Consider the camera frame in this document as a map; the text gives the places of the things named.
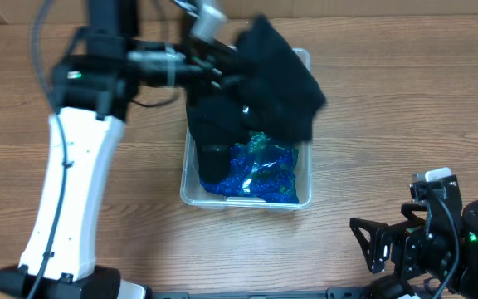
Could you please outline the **small black garment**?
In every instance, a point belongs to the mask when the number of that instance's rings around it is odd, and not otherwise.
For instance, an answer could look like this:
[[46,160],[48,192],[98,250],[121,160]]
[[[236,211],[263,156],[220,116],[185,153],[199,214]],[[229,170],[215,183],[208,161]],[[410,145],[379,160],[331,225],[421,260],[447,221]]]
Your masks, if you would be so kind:
[[199,178],[218,184],[230,174],[232,146],[250,140],[242,105],[226,94],[189,96],[186,113],[196,145]]

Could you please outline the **black taped garment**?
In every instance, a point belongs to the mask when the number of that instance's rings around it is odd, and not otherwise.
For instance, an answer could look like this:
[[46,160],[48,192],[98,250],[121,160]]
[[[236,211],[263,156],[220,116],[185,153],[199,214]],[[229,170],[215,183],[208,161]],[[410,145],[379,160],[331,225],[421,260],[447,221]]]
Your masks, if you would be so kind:
[[236,49],[235,64],[244,75],[237,97],[249,108],[246,127],[287,143],[311,141],[327,99],[286,39],[261,14],[240,33]]

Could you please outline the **blue green sparkly fabric bundle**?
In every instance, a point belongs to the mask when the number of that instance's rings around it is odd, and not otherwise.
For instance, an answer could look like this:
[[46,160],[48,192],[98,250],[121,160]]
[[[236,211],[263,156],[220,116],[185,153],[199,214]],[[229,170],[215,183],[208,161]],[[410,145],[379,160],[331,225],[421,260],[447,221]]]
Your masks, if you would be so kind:
[[221,151],[218,158],[199,161],[200,184],[209,193],[259,198],[267,203],[296,204],[295,168],[299,150],[262,132],[245,143]]

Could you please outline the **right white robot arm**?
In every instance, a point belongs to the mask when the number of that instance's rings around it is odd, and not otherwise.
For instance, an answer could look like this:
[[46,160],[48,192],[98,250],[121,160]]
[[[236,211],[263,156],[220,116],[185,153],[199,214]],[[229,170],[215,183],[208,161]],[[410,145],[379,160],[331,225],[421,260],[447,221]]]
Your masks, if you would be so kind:
[[363,289],[363,298],[440,298],[444,291],[478,298],[478,199],[462,203],[457,177],[448,168],[417,173],[405,221],[388,225],[351,218],[368,270],[394,272]]

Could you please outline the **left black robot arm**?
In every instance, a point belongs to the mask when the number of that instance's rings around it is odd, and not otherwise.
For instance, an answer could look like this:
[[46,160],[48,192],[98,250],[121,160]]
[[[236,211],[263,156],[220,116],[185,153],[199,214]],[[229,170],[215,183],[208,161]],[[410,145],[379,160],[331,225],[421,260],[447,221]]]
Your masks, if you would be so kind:
[[39,8],[32,66],[51,107],[46,176],[37,219],[16,266],[0,269],[0,292],[16,298],[148,299],[150,287],[96,262],[100,206],[111,160],[141,86],[214,89],[231,49],[215,38],[227,17],[215,1],[182,1],[181,42],[139,40],[134,1],[90,1],[52,73],[44,72]]

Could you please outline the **clear plastic storage bin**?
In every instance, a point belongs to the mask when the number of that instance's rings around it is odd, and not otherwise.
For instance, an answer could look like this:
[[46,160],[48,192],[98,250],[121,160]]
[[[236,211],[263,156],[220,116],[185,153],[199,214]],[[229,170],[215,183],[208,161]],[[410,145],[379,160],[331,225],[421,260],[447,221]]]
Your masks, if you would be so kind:
[[298,146],[298,160],[295,166],[295,186],[298,203],[267,203],[259,198],[225,197],[207,192],[199,181],[198,159],[194,139],[186,131],[183,172],[180,197],[184,203],[208,209],[265,208],[274,211],[297,211],[307,208],[313,199],[312,144]]

